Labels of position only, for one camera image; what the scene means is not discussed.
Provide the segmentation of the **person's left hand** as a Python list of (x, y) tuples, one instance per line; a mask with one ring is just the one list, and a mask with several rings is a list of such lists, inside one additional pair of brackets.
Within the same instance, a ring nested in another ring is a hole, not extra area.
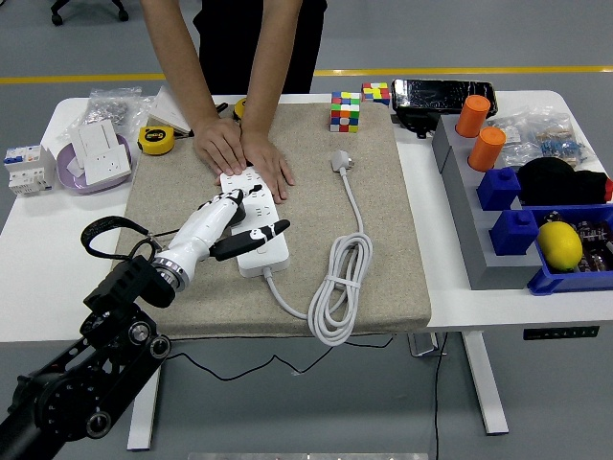
[(284, 155), (268, 139), (268, 135), (244, 129), (240, 135), (244, 161), (260, 174), (276, 204), (288, 199), (288, 187), (295, 179)]

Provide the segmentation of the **person's right hand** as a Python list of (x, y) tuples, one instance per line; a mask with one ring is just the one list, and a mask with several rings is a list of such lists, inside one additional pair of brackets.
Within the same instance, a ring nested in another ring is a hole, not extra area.
[(240, 142), (241, 129), (232, 119), (208, 117), (193, 128), (193, 145), (198, 158), (216, 174), (240, 174), (246, 158)]

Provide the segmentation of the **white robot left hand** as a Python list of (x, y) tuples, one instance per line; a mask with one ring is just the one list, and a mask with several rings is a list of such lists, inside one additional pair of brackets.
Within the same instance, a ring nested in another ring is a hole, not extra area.
[(155, 256), (153, 266), (178, 290), (193, 280), (196, 264), (209, 257), (236, 258), (245, 278), (260, 276), (266, 268), (280, 271), (289, 267), (282, 235), (288, 226), (262, 185), (234, 189), (193, 212), (168, 248)]

